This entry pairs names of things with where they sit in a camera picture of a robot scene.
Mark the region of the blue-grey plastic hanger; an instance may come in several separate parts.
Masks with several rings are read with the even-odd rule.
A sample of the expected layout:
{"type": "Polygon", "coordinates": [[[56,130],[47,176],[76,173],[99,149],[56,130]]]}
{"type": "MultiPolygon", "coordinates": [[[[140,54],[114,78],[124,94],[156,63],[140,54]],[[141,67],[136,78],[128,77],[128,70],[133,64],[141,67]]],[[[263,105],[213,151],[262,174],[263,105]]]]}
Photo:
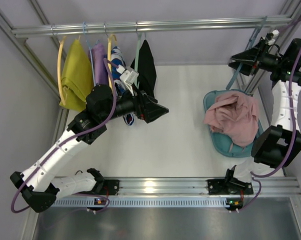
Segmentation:
{"type": "MultiPolygon", "coordinates": [[[[245,47],[245,50],[244,52],[246,51],[249,51],[253,46],[254,46],[254,43],[255,43],[255,40],[257,38],[257,36],[259,35],[261,29],[264,27],[266,21],[268,19],[268,16],[266,15],[265,17],[262,18],[261,22],[257,24],[257,26],[254,28],[249,40],[248,40],[248,43],[245,47]]],[[[230,90],[231,87],[233,86],[233,84],[235,83],[235,80],[237,79],[243,65],[244,65],[244,62],[245,62],[245,59],[244,59],[245,55],[244,56],[241,56],[240,58],[236,58],[234,60],[234,62],[232,62],[232,64],[235,64],[235,71],[233,73],[233,76],[231,77],[230,81],[228,82],[227,86],[226,86],[226,90],[230,90]]]]}

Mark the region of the pink trousers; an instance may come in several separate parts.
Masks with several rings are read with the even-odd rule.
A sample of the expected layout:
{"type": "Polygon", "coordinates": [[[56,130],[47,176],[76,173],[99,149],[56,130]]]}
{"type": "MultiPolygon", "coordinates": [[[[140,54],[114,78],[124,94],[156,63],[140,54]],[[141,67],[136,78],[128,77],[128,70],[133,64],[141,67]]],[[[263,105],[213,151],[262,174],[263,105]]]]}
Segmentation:
{"type": "Polygon", "coordinates": [[[203,123],[209,125],[212,133],[230,138],[228,153],[235,146],[242,151],[253,143],[259,129],[258,101],[243,92],[231,90],[215,98],[205,112],[203,123]]]}

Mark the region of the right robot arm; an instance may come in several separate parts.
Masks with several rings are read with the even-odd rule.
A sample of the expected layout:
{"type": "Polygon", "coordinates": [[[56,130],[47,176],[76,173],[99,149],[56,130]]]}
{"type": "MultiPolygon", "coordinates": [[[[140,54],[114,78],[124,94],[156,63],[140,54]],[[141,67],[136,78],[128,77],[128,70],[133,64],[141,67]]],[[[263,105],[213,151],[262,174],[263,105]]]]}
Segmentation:
{"type": "Polygon", "coordinates": [[[252,48],[233,55],[230,67],[243,64],[245,74],[270,72],[273,110],[270,126],[254,141],[253,160],[226,171],[223,188],[230,194],[245,192],[252,179],[267,178],[288,166],[301,151],[298,101],[301,91],[301,38],[291,41],[284,54],[271,54],[270,39],[261,38],[252,48]]]}

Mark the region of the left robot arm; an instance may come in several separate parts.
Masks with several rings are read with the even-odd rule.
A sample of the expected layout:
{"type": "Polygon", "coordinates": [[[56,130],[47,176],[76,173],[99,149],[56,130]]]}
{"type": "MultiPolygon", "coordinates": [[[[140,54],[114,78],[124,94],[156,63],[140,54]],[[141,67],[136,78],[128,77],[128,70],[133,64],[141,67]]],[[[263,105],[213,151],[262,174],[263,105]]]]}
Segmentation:
{"type": "Polygon", "coordinates": [[[95,86],[86,97],[85,109],[75,116],[55,144],[31,167],[22,172],[15,171],[10,176],[17,188],[13,199],[21,195],[29,208],[41,213],[64,197],[99,194],[105,186],[100,171],[89,168],[69,177],[57,177],[57,173],[101,136],[110,120],[135,114],[149,124],[167,113],[169,109],[145,91],[116,98],[109,86],[95,86]]]}

